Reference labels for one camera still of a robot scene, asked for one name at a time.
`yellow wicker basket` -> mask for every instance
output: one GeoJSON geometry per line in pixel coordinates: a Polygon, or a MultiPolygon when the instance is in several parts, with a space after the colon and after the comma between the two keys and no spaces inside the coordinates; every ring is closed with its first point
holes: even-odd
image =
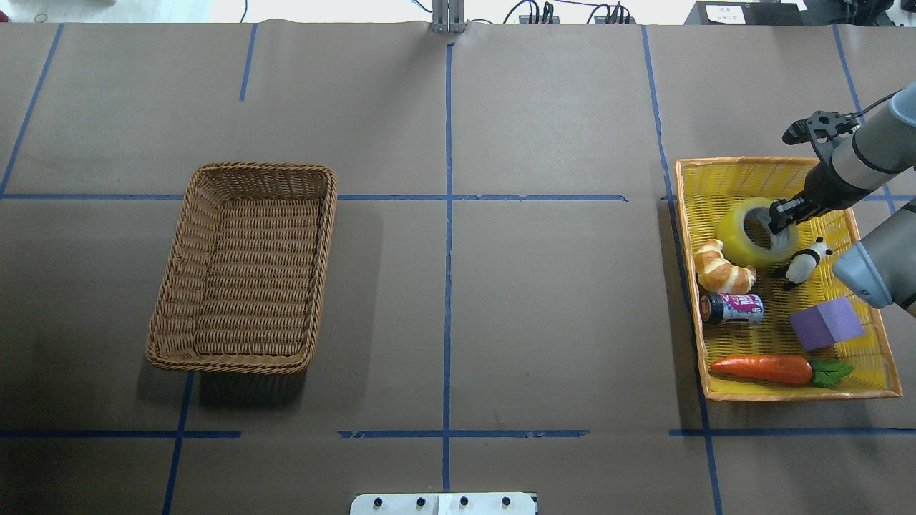
{"type": "Polygon", "coordinates": [[[296,374],[314,355],[337,180],[311,164],[194,172],[149,323],[147,358],[201,372],[296,374]]]}
{"type": "MultiPolygon", "coordinates": [[[[701,287],[696,281],[692,253],[715,237],[716,223],[748,197],[789,198],[798,192],[817,159],[715,158],[679,159],[676,167],[678,218],[687,284],[691,294],[693,330],[703,392],[711,400],[840,400],[899,397],[900,379],[878,310],[854,295],[832,271],[828,258],[792,292],[769,277],[772,268],[758,271],[752,293],[764,302],[760,325],[703,325],[701,287]],[[805,355],[789,322],[789,315],[814,304],[848,298],[865,327],[857,338],[805,355]],[[796,387],[766,381],[742,380],[711,374],[709,364],[731,355],[795,354],[840,359],[855,371],[832,389],[796,387]]],[[[801,246],[823,236],[842,255],[858,238],[852,210],[831,212],[799,226],[801,246]]]]}

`black box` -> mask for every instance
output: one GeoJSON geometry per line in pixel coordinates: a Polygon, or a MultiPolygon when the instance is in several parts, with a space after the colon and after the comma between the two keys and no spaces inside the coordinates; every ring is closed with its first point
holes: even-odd
{"type": "Polygon", "coordinates": [[[802,15],[795,4],[744,4],[740,2],[697,2],[684,25],[782,25],[802,27],[802,15]]]}

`purple cube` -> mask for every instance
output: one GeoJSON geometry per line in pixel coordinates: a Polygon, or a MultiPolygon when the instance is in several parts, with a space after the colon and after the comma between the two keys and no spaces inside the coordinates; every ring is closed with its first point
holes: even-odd
{"type": "Polygon", "coordinates": [[[789,315],[789,322],[805,352],[829,347],[865,334],[853,305],[846,297],[822,302],[789,315]]]}

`robotic arm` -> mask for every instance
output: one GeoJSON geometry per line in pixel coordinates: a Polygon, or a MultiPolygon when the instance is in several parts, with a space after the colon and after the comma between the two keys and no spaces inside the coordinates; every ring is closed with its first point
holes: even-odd
{"type": "MultiPolygon", "coordinates": [[[[775,235],[832,210],[845,209],[916,166],[916,82],[890,96],[865,126],[860,113],[816,111],[792,124],[783,142],[810,141],[821,162],[805,177],[801,192],[769,207],[775,235]]],[[[916,316],[916,199],[894,213],[834,263],[834,274],[876,308],[897,303],[916,316]]]]}

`tape roll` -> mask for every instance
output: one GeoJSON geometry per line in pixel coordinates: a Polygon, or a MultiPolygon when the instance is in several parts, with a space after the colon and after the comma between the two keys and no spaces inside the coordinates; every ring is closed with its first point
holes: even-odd
{"type": "Polygon", "coordinates": [[[790,225],[774,235],[769,230],[769,205],[773,200],[754,197],[744,200],[729,211],[715,227],[715,237],[722,240],[722,253],[740,267],[764,269],[788,259],[799,246],[799,228],[790,225]],[[769,238],[769,247],[751,241],[745,231],[745,222],[762,226],[760,234],[769,238]]]}

